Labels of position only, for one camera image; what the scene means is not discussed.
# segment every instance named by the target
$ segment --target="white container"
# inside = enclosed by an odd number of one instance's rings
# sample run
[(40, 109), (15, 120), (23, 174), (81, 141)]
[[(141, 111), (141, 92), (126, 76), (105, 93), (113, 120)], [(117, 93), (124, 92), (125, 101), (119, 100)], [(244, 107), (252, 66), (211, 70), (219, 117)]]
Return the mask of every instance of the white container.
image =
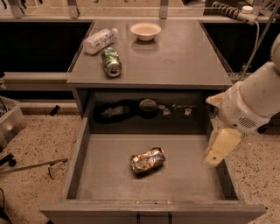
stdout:
[(85, 52), (89, 54), (96, 54), (104, 47), (114, 42), (114, 38), (117, 37), (118, 30), (116, 28), (103, 29), (98, 31), (94, 35), (89, 36), (85, 39), (83, 46), (85, 48)]
[(24, 115), (19, 107), (19, 101), (0, 96), (8, 112), (0, 117), (0, 147), (7, 143), (23, 128), (26, 127)]

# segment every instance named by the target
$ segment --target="green can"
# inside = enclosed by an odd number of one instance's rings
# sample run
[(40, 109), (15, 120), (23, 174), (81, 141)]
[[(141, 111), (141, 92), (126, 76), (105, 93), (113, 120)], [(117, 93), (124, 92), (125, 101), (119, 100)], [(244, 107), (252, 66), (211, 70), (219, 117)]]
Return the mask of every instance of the green can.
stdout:
[(113, 47), (107, 47), (102, 51), (101, 56), (105, 73), (111, 77), (118, 76), (122, 71), (122, 63), (117, 51)]

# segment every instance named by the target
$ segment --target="gray tabletop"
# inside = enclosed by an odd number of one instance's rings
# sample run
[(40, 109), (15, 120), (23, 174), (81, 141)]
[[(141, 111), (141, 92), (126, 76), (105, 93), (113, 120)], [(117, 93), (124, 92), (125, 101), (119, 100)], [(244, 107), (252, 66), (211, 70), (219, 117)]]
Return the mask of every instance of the gray tabletop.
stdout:
[[(162, 31), (143, 42), (130, 31), (133, 24), (152, 22)], [(68, 79), (76, 87), (226, 89), (231, 81), (200, 23), (192, 20), (117, 19), (97, 20), (91, 33), (117, 28), (111, 45), (122, 62), (121, 75), (111, 78), (102, 67), (101, 53), (82, 49)]]

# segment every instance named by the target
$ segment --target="drawer handle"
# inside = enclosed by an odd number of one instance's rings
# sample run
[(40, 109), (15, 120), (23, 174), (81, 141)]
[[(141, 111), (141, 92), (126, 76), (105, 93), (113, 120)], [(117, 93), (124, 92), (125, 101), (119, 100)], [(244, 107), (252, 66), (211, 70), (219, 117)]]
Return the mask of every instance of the drawer handle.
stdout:
[[(136, 216), (136, 223), (137, 224), (141, 224), (141, 221), (140, 221), (140, 214), (138, 214)], [(172, 215), (171, 214), (168, 214), (168, 224), (172, 224)]]

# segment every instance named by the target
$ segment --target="cabinet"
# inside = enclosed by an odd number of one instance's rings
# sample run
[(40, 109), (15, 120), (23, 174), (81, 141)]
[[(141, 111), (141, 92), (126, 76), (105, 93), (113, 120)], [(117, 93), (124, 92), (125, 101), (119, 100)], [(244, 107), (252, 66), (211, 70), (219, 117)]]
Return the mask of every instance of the cabinet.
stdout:
[[(214, 128), (205, 99), (231, 85), (197, 21), (152, 20), (159, 37), (142, 43), (130, 33), (128, 19), (97, 20), (93, 32), (117, 28), (113, 47), (123, 62), (114, 79), (102, 70), (100, 55), (84, 52), (68, 84), (83, 117), (60, 203), (41, 211), (54, 223), (248, 223), (265, 212), (246, 205), (230, 163), (216, 168), (203, 162)], [(93, 111), (103, 103), (152, 98), (165, 105), (152, 119), (135, 115), (122, 122), (100, 124)], [(192, 105), (190, 114), (184, 107)], [(136, 175), (130, 156), (153, 147), (166, 154), (164, 165)]]

